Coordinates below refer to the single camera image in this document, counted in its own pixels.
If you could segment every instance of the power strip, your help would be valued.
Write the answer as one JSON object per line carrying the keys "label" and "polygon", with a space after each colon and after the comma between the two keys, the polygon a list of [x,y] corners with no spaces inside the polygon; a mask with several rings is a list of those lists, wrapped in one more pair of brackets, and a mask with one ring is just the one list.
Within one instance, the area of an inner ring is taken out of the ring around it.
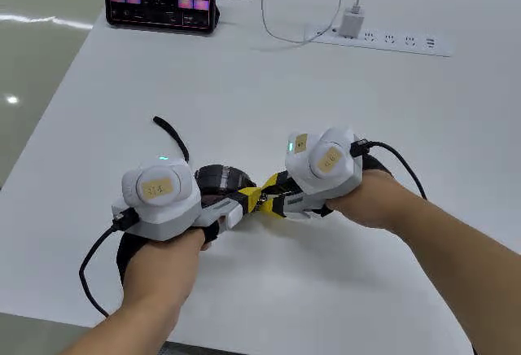
{"label": "power strip", "polygon": [[[306,27],[304,39],[320,33],[324,27]],[[413,54],[425,54],[435,56],[451,56],[452,50],[449,44],[440,37],[430,35],[418,35],[414,33],[397,33],[394,31],[379,31],[377,29],[362,29],[358,38],[342,37],[336,32],[336,28],[323,33],[313,39],[316,43],[337,44],[339,46],[373,48],[376,50],[389,50],[399,52],[411,52]]]}

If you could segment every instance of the power adapter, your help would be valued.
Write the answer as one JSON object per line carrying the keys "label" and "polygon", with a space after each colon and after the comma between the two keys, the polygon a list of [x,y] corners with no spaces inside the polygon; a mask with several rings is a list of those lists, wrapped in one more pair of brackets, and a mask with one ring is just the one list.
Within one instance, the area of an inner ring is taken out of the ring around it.
{"label": "power adapter", "polygon": [[358,38],[361,25],[364,22],[364,11],[358,6],[346,9],[342,16],[342,24],[338,29],[338,33],[343,37]]}

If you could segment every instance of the black strap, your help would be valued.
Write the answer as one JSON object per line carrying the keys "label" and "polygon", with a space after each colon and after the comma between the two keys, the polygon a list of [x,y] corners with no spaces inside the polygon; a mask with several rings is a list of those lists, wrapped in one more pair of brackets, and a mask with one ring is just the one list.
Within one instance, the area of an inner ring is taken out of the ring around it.
{"label": "black strap", "polygon": [[[192,226],[190,229],[201,229],[204,232],[204,243],[210,243],[219,235],[219,223],[213,222],[208,227],[195,227]],[[145,246],[149,239],[140,237],[135,234],[124,233],[121,237],[120,246],[117,249],[116,264],[117,269],[120,271],[121,283],[125,279],[125,271],[130,260],[138,253],[139,249]]]}

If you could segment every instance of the table surface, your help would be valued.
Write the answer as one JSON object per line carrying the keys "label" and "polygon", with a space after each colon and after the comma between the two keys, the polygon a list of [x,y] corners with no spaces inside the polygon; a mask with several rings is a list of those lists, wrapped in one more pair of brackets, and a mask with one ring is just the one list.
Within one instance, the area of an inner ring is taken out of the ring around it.
{"label": "table surface", "polygon": [[[278,30],[301,33],[309,10],[277,1]],[[514,1],[501,8],[514,11]],[[154,115],[178,129],[194,169],[229,164],[258,182],[282,169],[291,131],[351,125],[398,148],[431,200],[519,252],[519,18],[460,14],[495,2],[452,0],[426,13],[409,1],[390,14],[388,0],[366,0],[369,22],[443,32],[449,59],[288,48],[262,32],[255,2],[220,2],[211,37],[114,29],[100,17],[0,192],[0,311],[100,321],[77,270],[110,224],[120,177],[152,156],[181,155]],[[501,36],[475,47],[500,21]],[[414,188],[391,156],[374,154]],[[121,297],[118,242],[111,237],[87,272],[109,310]],[[242,353],[470,353],[411,251],[336,214],[311,223],[256,214],[222,235],[202,255],[170,339]]]}

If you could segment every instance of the sticker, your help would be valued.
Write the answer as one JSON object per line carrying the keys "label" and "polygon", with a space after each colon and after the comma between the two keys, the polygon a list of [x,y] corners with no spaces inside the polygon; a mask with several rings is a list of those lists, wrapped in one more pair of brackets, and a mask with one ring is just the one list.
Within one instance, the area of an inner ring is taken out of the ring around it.
{"label": "sticker", "polygon": [[173,192],[172,180],[169,177],[150,180],[141,184],[143,198],[150,200]]}
{"label": "sticker", "polygon": [[306,142],[308,141],[307,134],[301,134],[295,138],[295,154],[306,151]]}
{"label": "sticker", "polygon": [[339,162],[342,153],[335,149],[334,147],[330,147],[326,154],[318,161],[318,168],[323,173],[329,173]]}

